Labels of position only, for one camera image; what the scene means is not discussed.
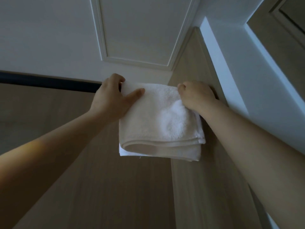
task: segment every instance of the hand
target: hand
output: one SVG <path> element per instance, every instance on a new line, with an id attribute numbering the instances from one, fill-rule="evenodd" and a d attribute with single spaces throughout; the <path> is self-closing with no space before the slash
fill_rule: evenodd
<path id="1" fill-rule="evenodd" d="M 107 117 L 107 121 L 114 122 L 122 118 L 129 108 L 145 93 L 144 88 L 134 90 L 127 96 L 119 91 L 119 85 L 125 81 L 123 76 L 112 74 L 95 93 L 90 112 L 98 116 Z"/>
<path id="2" fill-rule="evenodd" d="M 178 92 L 184 106 L 196 112 L 203 104 L 216 100 L 211 88 L 198 81 L 178 84 Z"/>

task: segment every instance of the towel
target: towel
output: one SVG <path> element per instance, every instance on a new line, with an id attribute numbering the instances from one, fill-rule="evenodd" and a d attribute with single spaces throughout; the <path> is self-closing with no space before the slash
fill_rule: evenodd
<path id="1" fill-rule="evenodd" d="M 198 113 L 187 109 L 176 87 L 124 82 L 122 95 L 145 94 L 119 121 L 121 156 L 153 156 L 199 161 L 205 143 Z"/>

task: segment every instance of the bare skin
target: bare skin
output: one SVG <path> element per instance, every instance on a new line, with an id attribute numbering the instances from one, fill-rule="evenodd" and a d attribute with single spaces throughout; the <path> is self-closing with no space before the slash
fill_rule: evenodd
<path id="1" fill-rule="evenodd" d="M 73 121 L 0 156 L 0 228 L 12 228 L 103 127 L 123 117 L 144 94 L 123 97 L 113 74 L 96 92 L 90 110 Z"/>
<path id="2" fill-rule="evenodd" d="M 12 228 L 89 141 L 144 94 L 138 89 L 123 97 L 118 85 L 124 80 L 113 74 L 87 113 L 0 156 L 1 228 Z M 207 85 L 185 82 L 178 91 L 183 104 L 210 125 L 280 228 L 303 228 L 305 157 L 216 100 Z"/>
<path id="3" fill-rule="evenodd" d="M 281 229 L 305 227 L 305 156 L 234 113 L 208 85 L 178 85 L 183 104 L 209 124 Z"/>

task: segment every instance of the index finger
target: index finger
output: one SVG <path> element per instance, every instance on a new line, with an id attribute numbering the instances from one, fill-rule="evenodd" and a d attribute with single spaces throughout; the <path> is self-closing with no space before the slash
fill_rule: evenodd
<path id="1" fill-rule="evenodd" d="M 110 76 L 109 78 L 109 83 L 111 83 L 112 85 L 117 86 L 117 84 L 124 82 L 125 78 L 117 73 L 112 74 L 112 76 Z"/>

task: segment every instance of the person's left hand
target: person's left hand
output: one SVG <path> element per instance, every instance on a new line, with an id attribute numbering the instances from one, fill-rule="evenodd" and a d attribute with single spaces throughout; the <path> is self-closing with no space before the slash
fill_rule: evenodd
<path id="1" fill-rule="evenodd" d="M 119 85 L 125 81 L 123 76 L 112 74 L 95 93 L 90 112 L 107 117 L 109 122 L 122 118 L 129 108 L 145 93 L 144 88 L 136 89 L 127 96 L 119 91 Z"/>

